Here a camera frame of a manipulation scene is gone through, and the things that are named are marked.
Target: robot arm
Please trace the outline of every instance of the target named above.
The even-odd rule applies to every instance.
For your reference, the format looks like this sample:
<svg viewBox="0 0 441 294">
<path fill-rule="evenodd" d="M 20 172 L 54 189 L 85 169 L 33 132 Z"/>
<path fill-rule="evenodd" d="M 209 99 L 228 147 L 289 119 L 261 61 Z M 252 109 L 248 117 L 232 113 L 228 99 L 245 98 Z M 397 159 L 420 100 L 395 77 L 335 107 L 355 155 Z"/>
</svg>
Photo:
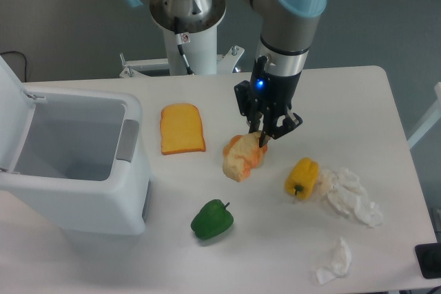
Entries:
<svg viewBox="0 0 441 294">
<path fill-rule="evenodd" d="M 259 130 L 260 146 L 293 131 L 302 119 L 291 100 L 326 0 L 244 0 L 263 18 L 250 81 L 234 89 L 249 132 Z M 283 118 L 278 126 L 278 119 Z"/>
<path fill-rule="evenodd" d="M 280 138 L 302 123 L 302 119 L 291 112 L 291 100 L 327 0 L 244 1 L 262 16 L 263 26 L 251 79 L 238 84 L 234 90 L 239 111 L 247 117 L 249 132 L 258 131 L 261 120 L 263 122 L 262 147 L 269 138 Z M 176 34 L 192 33 L 209 27 L 223 16 L 225 8 L 217 6 L 215 10 L 212 2 L 152 0 L 150 10 L 157 22 L 164 22 L 163 27 Z M 282 125 L 278 126 L 281 117 Z"/>
</svg>

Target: pepper stem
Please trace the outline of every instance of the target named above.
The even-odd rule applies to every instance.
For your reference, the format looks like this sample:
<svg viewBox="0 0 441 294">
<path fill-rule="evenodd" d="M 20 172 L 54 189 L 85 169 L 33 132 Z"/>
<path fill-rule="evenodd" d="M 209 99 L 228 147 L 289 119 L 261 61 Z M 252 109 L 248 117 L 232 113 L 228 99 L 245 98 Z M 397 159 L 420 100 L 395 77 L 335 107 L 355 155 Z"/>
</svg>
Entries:
<svg viewBox="0 0 441 294">
<path fill-rule="evenodd" d="M 296 191 L 294 192 L 294 195 L 296 196 L 298 192 L 303 191 L 303 186 L 297 184 L 296 186 L 294 186 L 294 189 L 296 190 Z"/>
</svg>

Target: crumpled tissue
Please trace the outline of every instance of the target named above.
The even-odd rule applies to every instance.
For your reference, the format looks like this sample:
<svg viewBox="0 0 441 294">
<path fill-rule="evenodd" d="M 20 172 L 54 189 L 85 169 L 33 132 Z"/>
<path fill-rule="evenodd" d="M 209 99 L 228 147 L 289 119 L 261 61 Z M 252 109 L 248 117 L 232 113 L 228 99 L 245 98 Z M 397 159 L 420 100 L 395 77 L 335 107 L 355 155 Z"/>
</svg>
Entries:
<svg viewBox="0 0 441 294">
<path fill-rule="evenodd" d="M 332 249 L 330 260 L 328 260 L 324 266 L 316 269 L 318 283 L 323 285 L 337 277 L 346 276 L 351 261 L 351 250 L 345 239 L 340 237 L 337 244 Z"/>
<path fill-rule="evenodd" d="M 318 193 L 344 216 L 353 215 L 359 222 L 376 227 L 383 221 L 378 204 L 370 201 L 360 178 L 349 169 L 323 169 L 317 180 Z"/>
</svg>

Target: blue led light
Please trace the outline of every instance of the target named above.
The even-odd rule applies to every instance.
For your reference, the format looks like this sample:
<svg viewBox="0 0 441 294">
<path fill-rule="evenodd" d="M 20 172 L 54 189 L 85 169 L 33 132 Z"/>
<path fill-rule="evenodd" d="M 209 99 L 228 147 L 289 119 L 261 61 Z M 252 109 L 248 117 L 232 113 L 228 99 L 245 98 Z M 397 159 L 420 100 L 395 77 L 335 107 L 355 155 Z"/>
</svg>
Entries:
<svg viewBox="0 0 441 294">
<path fill-rule="evenodd" d="M 257 80 L 256 87 L 257 87 L 258 89 L 261 89 L 261 88 L 263 87 L 263 81 L 261 81 L 260 79 Z"/>
</svg>

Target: bread slice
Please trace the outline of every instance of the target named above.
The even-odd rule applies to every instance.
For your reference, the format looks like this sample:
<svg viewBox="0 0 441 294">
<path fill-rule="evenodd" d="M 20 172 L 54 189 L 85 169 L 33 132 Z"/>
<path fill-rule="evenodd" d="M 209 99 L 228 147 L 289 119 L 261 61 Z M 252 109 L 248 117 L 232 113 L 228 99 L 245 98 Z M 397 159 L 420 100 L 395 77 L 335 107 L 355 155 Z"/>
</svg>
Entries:
<svg viewBox="0 0 441 294">
<path fill-rule="evenodd" d="M 189 103 L 176 103 L 161 112 L 161 152 L 164 155 L 205 151 L 199 110 Z"/>
</svg>

